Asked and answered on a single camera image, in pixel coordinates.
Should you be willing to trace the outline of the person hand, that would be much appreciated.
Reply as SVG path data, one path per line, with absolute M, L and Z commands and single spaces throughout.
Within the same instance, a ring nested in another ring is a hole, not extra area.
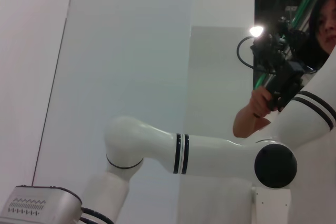
M 272 94 L 263 86 L 252 91 L 248 106 L 257 118 L 264 118 L 271 112 L 280 112 L 283 109 L 274 106 Z

